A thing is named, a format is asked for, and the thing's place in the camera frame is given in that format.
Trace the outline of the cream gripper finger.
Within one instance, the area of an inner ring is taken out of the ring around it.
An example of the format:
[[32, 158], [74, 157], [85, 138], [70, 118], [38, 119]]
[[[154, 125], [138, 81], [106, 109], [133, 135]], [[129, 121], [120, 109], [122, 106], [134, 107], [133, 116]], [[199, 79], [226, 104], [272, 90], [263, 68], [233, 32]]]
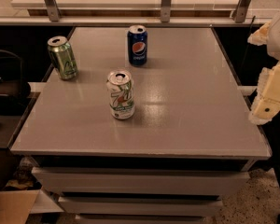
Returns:
[[269, 21], [263, 24], [256, 32], [249, 36], [247, 42], [256, 46], [266, 45], [270, 24]]
[[248, 118], [253, 124], [263, 125], [280, 111], [280, 61], [272, 69], [262, 69], [256, 92]]

